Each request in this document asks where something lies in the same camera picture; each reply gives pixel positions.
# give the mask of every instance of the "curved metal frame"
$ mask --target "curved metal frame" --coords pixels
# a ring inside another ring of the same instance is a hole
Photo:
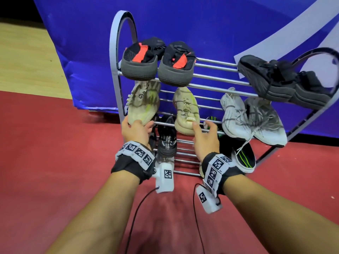
[[[137,42],[138,39],[137,39],[137,29],[136,29],[136,26],[135,26],[135,22],[134,22],[132,14],[128,11],[119,11],[115,15],[115,17],[113,19],[113,23],[112,23],[112,27],[111,27],[111,35],[110,35],[110,39],[109,39],[109,60],[110,60],[110,64],[111,64],[111,72],[112,72],[112,78],[113,78],[113,84],[114,84],[114,90],[115,90],[115,97],[116,97],[116,100],[117,100],[117,106],[118,106],[118,110],[119,110],[120,122],[122,122],[123,119],[125,118],[126,111],[125,111],[125,108],[124,108],[124,105],[123,105],[124,102],[123,102],[123,99],[122,99],[122,92],[121,92],[120,76],[123,76],[123,74],[120,71],[120,63],[118,62],[118,45],[119,45],[120,30],[121,30],[121,27],[122,27],[122,25],[125,21],[127,21],[128,24],[129,24],[133,43]],[[333,94],[333,96],[332,96],[331,100],[322,109],[313,110],[310,114],[308,114],[306,116],[305,119],[303,119],[297,126],[295,126],[290,132],[288,132],[287,133],[287,140],[288,141],[290,141],[294,136],[296,136],[299,132],[301,132],[305,127],[307,127],[311,122],[313,122],[316,118],[318,118],[324,111],[326,111],[330,106],[332,106],[339,99],[339,91],[338,91],[338,88],[339,88],[339,53],[337,51],[335,51],[331,48],[327,48],[327,47],[315,48],[313,50],[310,50],[310,51],[300,55],[297,59],[295,59],[293,61],[292,64],[296,68],[304,60],[306,60],[306,59],[308,59],[308,58],[310,58],[314,55],[323,54],[323,53],[332,55],[337,60],[337,64],[338,64],[337,79],[336,79],[336,83],[335,83],[335,85],[332,89],[332,92],[331,92]],[[223,66],[237,67],[237,64],[234,64],[234,63],[214,61],[214,60],[211,60],[211,59],[198,58],[198,61],[199,62],[208,62],[208,63],[218,64],[218,65],[223,65]],[[202,64],[202,63],[196,63],[196,66],[197,67],[203,67],[203,68],[229,71],[229,72],[238,72],[238,70],[235,69],[235,68],[224,68],[224,67],[220,67],[220,66],[206,65],[206,64]],[[209,79],[209,80],[214,80],[214,81],[220,81],[220,82],[233,83],[233,84],[238,84],[238,85],[250,86],[248,82],[231,80],[231,79],[214,77],[214,76],[208,76],[208,75],[200,75],[200,74],[194,73],[193,77]],[[190,83],[188,85],[188,87],[259,98],[257,94],[240,92],[240,91],[233,91],[233,90],[204,86],[204,85],[197,85],[197,84],[192,84],[192,83]],[[204,96],[195,96],[195,97],[219,101],[218,99],[204,97]],[[160,99],[160,100],[165,101],[165,102],[171,102],[171,100],[167,100],[167,99]],[[211,106],[204,106],[204,105],[200,105],[200,107],[201,108],[220,110],[219,107],[211,107]],[[158,114],[170,114],[170,113],[159,111]],[[171,124],[161,123],[161,122],[156,122],[156,124],[173,126]],[[177,142],[184,143],[184,144],[190,144],[190,145],[193,144],[192,141],[181,140],[181,139],[177,139]],[[259,166],[264,160],[266,160],[270,155],[272,155],[277,150],[278,150],[277,147],[271,147],[268,151],[266,151],[263,155],[261,155],[261,157],[259,157],[256,160],[257,166]],[[180,156],[189,156],[189,157],[192,157],[192,158],[196,158],[195,154],[184,153],[184,152],[178,152],[177,154],[180,155]],[[195,161],[186,161],[186,160],[183,160],[183,159],[174,159],[174,160],[177,161],[177,162],[199,165],[199,162],[195,162]],[[199,176],[199,174],[189,173],[189,172],[181,172],[181,171],[174,171],[174,173],[191,175],[191,176]]]

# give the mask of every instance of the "black cable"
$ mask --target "black cable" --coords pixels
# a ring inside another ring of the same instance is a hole
[[[138,212],[142,202],[146,199],[147,196],[149,196],[152,192],[154,192],[155,190],[158,190],[158,189],[159,189],[159,187],[154,188],[153,190],[151,190],[149,193],[146,194],[146,196],[139,203],[139,206],[137,207],[137,210],[134,213],[134,217],[133,217],[133,221],[132,221],[132,226],[130,227],[129,236],[128,236],[128,240],[127,240],[127,245],[126,245],[126,249],[125,249],[125,254],[127,254],[127,251],[128,251],[129,242],[130,242],[130,238],[132,236],[132,231],[133,231],[133,226],[134,226],[135,218],[137,217],[137,212]]]
[[[206,188],[206,187],[203,186],[200,183],[196,183],[195,186],[194,186],[194,189],[193,189],[193,210],[194,210],[195,222],[197,223],[197,229],[198,229],[198,233],[199,233],[199,237],[200,237],[200,241],[201,241],[201,245],[202,245],[202,251],[205,254],[204,243],[202,242],[202,238],[201,238],[201,234],[200,234],[200,230],[199,230],[199,226],[198,226],[197,213],[195,212],[195,204],[194,204],[195,188],[197,187],[197,185],[201,185],[203,188]]]

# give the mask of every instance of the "red carpet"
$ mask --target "red carpet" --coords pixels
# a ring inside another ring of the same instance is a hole
[[[0,111],[0,253],[43,253],[109,176],[123,143],[120,125],[86,122],[87,112],[71,100],[9,92],[0,92]],[[252,146],[256,153],[267,148]],[[338,155],[336,147],[289,143],[250,177],[339,223]],[[146,199],[129,253],[202,253],[192,205],[197,182],[175,175],[174,192]],[[133,213],[154,187],[153,179],[139,187]],[[224,208],[207,215],[196,198],[206,253],[266,253],[237,210],[221,200]]]

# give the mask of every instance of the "shoe rack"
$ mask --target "shoe rack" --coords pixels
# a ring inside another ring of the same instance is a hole
[[[121,90],[121,82],[120,82],[120,77],[123,76],[122,72],[120,71],[120,61],[118,60],[118,44],[119,44],[119,36],[120,36],[120,30],[123,25],[123,23],[127,21],[130,32],[132,35],[132,41],[133,43],[137,42],[137,30],[135,26],[135,22],[133,19],[133,16],[130,12],[128,11],[119,11],[115,15],[111,27],[111,34],[110,34],[110,39],[109,39],[109,59],[110,59],[110,64],[111,64],[111,71],[112,71],[112,78],[113,78],[113,84],[114,84],[114,90],[115,90],[115,97],[117,100],[117,106],[119,109],[119,118],[120,122],[123,121],[124,117],[126,116],[126,110],[124,107],[124,101],[123,101],[123,95],[122,95],[122,90]],[[308,52],[305,52],[301,56],[299,56],[297,59],[293,61],[293,66],[295,68],[298,67],[302,62],[306,61],[306,59],[318,55],[318,54],[329,54],[332,55],[334,59],[336,59],[336,64],[338,64],[338,73],[337,73],[337,78],[336,78],[336,83],[335,86],[332,89],[332,94],[333,97],[332,99],[320,110],[313,110],[311,111],[305,119],[303,119],[301,122],[299,122],[290,132],[287,133],[287,140],[290,141],[294,136],[296,136],[298,133],[300,133],[305,127],[307,127],[310,123],[312,123],[315,119],[317,119],[324,111],[326,111],[330,106],[332,106],[338,99],[339,99],[339,54],[335,50],[327,47],[322,47],[322,48],[316,48],[313,50],[310,50]],[[233,73],[238,73],[237,69],[237,64],[234,63],[229,63],[229,62],[222,62],[222,61],[214,61],[211,59],[203,59],[203,58],[197,58],[197,63],[195,64],[196,67],[201,67],[201,68],[209,68],[209,69],[217,69],[217,70],[223,70],[223,71],[228,71],[228,72],[233,72]],[[221,78],[221,77],[215,77],[215,76],[208,76],[208,75],[201,75],[201,74],[193,74],[193,77],[197,78],[203,78],[207,80],[213,80],[213,81],[220,81],[220,82],[226,82],[226,83],[231,83],[231,84],[236,84],[236,85],[243,85],[243,86],[250,86],[249,83],[243,82],[243,81],[237,81],[237,80],[231,80],[227,78]],[[223,89],[223,88],[217,88],[217,87],[210,87],[206,85],[197,85],[190,83],[187,87],[189,88],[197,88],[197,89],[203,89],[207,91],[215,91],[215,92],[221,92],[221,93],[231,93],[231,94],[238,94],[241,96],[247,96],[247,97],[255,97],[259,98],[257,94],[253,93],[247,93],[247,92],[240,92],[240,91],[232,91],[228,89]],[[160,92],[164,93],[172,93],[172,91],[165,91],[165,90],[160,90]],[[207,100],[212,100],[212,101],[218,101],[220,102],[219,99],[215,98],[210,98],[210,97],[204,97],[204,96],[196,96],[195,98],[197,99],[207,99]],[[160,99],[162,102],[172,102],[172,100],[167,100],[167,99]],[[205,105],[199,105],[200,108],[207,108],[207,109],[215,109],[215,110],[223,110],[221,107],[211,107],[211,106],[205,106]],[[167,112],[162,112],[158,111],[157,112],[159,115],[173,115],[176,116],[175,114],[167,113]],[[220,124],[221,121],[213,121],[214,123]],[[174,126],[174,124],[168,124],[168,123],[162,123],[162,122],[155,122],[157,125],[164,125],[164,126]],[[203,132],[208,132],[209,130],[207,129],[202,129]],[[193,141],[188,141],[188,140],[181,140],[177,139],[177,142],[183,143],[183,144],[188,144],[188,145],[193,145]],[[268,149],[261,157],[259,157],[256,160],[256,166],[259,166],[263,161],[265,161],[270,155],[272,155],[275,151],[277,151],[279,148],[277,147],[271,147]],[[191,151],[189,149],[183,149],[183,148],[178,148],[178,152],[174,158],[175,162],[183,162],[183,163],[188,163],[188,164],[194,164],[199,166],[199,162],[194,162],[194,161],[187,161],[182,158],[177,158],[177,156],[180,157],[196,157],[195,154],[191,153],[186,153],[186,152],[180,152],[180,151]],[[200,174],[195,174],[195,173],[189,173],[189,172],[182,172],[182,171],[176,171],[174,170],[174,173],[176,174],[183,174],[183,175],[190,175],[190,176],[200,176]]]

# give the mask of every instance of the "blue backdrop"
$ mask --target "blue backdrop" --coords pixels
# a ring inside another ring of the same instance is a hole
[[[294,42],[288,43],[292,48],[290,51],[282,51],[285,52],[282,57],[272,57],[292,61],[322,43],[331,45],[332,38],[339,32],[336,27],[339,22],[339,0],[35,0],[35,3],[55,44],[74,106],[110,112],[116,111],[117,105],[109,64],[109,34],[113,18],[119,10],[132,13],[139,40],[152,36],[163,39],[167,44],[181,40],[192,46],[198,57],[231,63],[235,63],[236,55],[265,39],[269,41],[271,35],[302,18],[304,22],[301,25],[280,35],[280,43],[275,43],[274,47],[265,44],[267,50],[261,56],[269,57],[270,53],[279,51],[281,45],[292,39]],[[323,20],[317,16],[317,9],[320,14],[327,15]],[[120,37],[119,58],[131,43],[126,24]],[[239,80],[239,74],[233,72],[196,67],[195,73]],[[194,78],[192,82],[221,88],[232,86],[199,78]],[[133,81],[122,78],[124,99],[132,87]],[[240,91],[252,91],[250,87],[235,87]],[[175,90],[167,85],[162,85],[162,89]],[[199,89],[192,92],[222,97],[222,93],[217,92]],[[172,95],[161,97],[171,99]],[[214,101],[198,99],[198,103],[220,107]],[[283,103],[274,103],[273,106],[286,130],[294,127],[310,111]],[[333,105],[303,132],[339,137],[336,124],[339,118],[333,115],[337,114],[338,107],[338,103]],[[160,110],[175,111],[168,102],[162,103]],[[201,109],[200,115],[202,118],[223,116],[222,112],[209,109]]]

